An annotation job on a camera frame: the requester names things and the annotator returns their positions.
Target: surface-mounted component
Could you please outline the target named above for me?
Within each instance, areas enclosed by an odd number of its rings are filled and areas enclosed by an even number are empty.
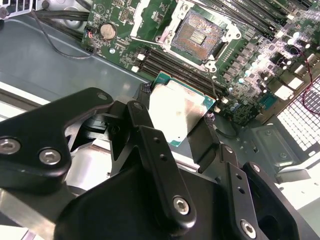
[[[111,23],[104,23],[100,27],[100,34],[105,40],[111,40],[117,35],[116,27]]]

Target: black cable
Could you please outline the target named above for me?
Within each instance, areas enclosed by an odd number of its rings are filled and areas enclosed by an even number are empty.
[[[36,15],[36,13],[35,13],[34,10],[31,11],[31,14],[32,14],[33,18],[35,19],[35,21],[38,23],[40,29],[42,30],[45,38],[48,40],[48,42],[50,43],[50,45],[51,45],[51,47],[53,48],[53,50],[54,50],[55,52],[57,52],[58,54],[66,57],[66,58],[69,58],[69,59],[84,60],[84,59],[89,59],[89,58],[91,58],[92,56],[94,56],[94,55],[97,53],[98,48],[97,48],[95,42],[93,41],[93,39],[91,39],[91,42],[92,42],[92,44],[93,44],[93,52],[92,52],[90,55],[88,55],[88,56],[72,56],[72,55],[69,55],[69,54],[66,54],[66,53],[60,51],[59,49],[56,48],[56,46],[55,46],[55,45],[53,44],[53,42],[51,41],[48,33],[46,32],[45,28],[42,26],[42,24],[41,24],[41,22],[40,22],[39,18],[37,17],[37,15]]]
[[[54,21],[54,20],[51,20],[49,18],[39,18],[39,19],[42,23],[45,23],[45,24],[49,25],[50,27],[52,27],[60,32],[63,32],[64,34],[74,38],[78,42],[82,41],[83,33],[78,32],[72,28],[65,26],[64,24],[61,24],[61,23]]]
[[[219,129],[216,129],[215,131],[216,131],[218,134],[226,137],[227,139],[235,139],[236,137],[239,136],[239,131],[238,131],[238,129],[237,129],[236,124],[235,124],[233,121],[230,121],[230,124],[231,124],[231,127],[232,127],[233,130],[234,130],[234,134],[233,134],[233,135],[226,134],[226,133],[220,131]]]
[[[42,19],[61,19],[61,20],[70,20],[70,21],[79,21],[79,22],[87,22],[88,17],[85,16],[69,16],[69,15],[40,15]]]
[[[59,16],[59,15],[67,15],[67,16],[82,16],[82,17],[88,17],[89,12],[86,11],[69,11],[69,10],[60,10],[60,11],[49,11],[49,10],[40,10],[36,11],[35,14],[38,17],[44,17],[44,16]]]
[[[80,4],[83,8],[91,11],[91,5],[84,0],[75,0],[78,4]]]

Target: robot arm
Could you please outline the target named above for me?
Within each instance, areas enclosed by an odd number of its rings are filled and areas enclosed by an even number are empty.
[[[210,166],[215,179],[177,167],[144,104],[97,88],[3,121],[0,133],[0,211],[45,240],[319,239],[204,119],[188,140],[199,171]],[[111,178],[75,197],[65,184],[71,154],[95,138],[111,142]]]

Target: black metal bracket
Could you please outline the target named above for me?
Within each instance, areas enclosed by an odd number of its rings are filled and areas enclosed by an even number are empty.
[[[0,187],[33,193],[59,189],[71,166],[70,149],[81,124],[112,104],[109,94],[88,88],[1,122],[0,139],[9,154],[0,157]],[[57,157],[58,163],[41,162],[42,153],[47,153],[43,161]]]

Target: ram slot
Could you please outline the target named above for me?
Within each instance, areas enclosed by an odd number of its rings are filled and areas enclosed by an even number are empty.
[[[202,93],[204,93],[205,95],[208,95],[210,97],[214,97],[213,92],[212,92],[212,86],[211,89],[208,87],[203,87],[202,85],[198,84],[197,82],[191,81],[186,77],[183,77],[182,75],[180,75],[179,73],[176,73],[175,71],[171,71],[169,69],[163,68],[157,64],[155,64],[154,62],[149,62],[149,61],[144,61],[143,65],[140,68],[141,72],[145,72],[147,74],[152,73],[153,77],[157,77],[157,75],[160,73],[160,71],[163,71],[169,75],[171,75],[171,77],[178,79],[188,85],[190,85],[191,87],[201,91]]]
[[[243,7],[236,0],[229,0],[228,2],[230,2],[230,4],[233,5],[238,10],[238,12],[242,15],[242,17],[246,17],[249,21],[252,21],[257,26],[264,27],[266,32],[267,31],[271,31],[271,32],[275,31],[275,29],[276,29],[275,26],[268,24],[267,22],[265,22],[264,19],[262,20],[262,19],[258,18],[252,12],[250,12],[250,10]]]
[[[312,2],[308,0],[291,0],[301,10],[308,10],[312,6]]]
[[[261,18],[265,18],[269,21],[269,23],[272,24],[279,24],[281,26],[284,26],[286,24],[286,21],[283,18],[277,18],[276,16],[270,14],[268,11],[266,11],[264,8],[262,8],[260,5],[258,5],[256,2],[251,0],[242,0],[238,2],[244,7],[250,7],[252,8],[253,13],[256,13],[257,16],[260,16]]]
[[[151,50],[148,54],[148,57],[153,59],[153,61],[155,62],[161,62],[168,68],[174,67],[174,70],[178,70],[179,74],[184,75],[186,78],[191,78],[193,79],[193,81],[205,84],[207,87],[212,88],[212,81],[210,79],[191,70],[186,66],[183,66],[182,64],[176,62],[175,60],[169,58],[168,56],[164,55],[159,51]],[[214,87],[217,91],[221,93],[226,90],[223,86],[217,83],[214,84]]]
[[[260,33],[263,37],[270,39],[270,40],[273,39],[274,34],[272,32],[270,32],[269,29],[259,25],[256,22],[253,22],[252,19],[250,19],[248,16],[241,14],[240,12],[236,11],[232,7],[226,5],[223,2],[220,2],[218,0],[211,0],[211,2],[215,6],[217,6],[218,8],[222,9],[226,14],[229,14],[229,15],[235,17],[236,19],[239,19],[240,21],[248,24],[252,28],[254,28],[254,30],[257,31],[258,33]]]
[[[276,7],[275,5],[273,5],[272,3],[270,3],[270,2],[267,1],[267,0],[259,0],[259,1],[258,1],[258,4],[259,4],[260,6],[262,6],[263,8],[266,8],[266,7],[267,7],[268,9],[276,12],[277,14],[279,14],[279,15],[281,15],[281,16],[283,16],[283,17],[285,17],[285,16],[288,15],[282,8]]]

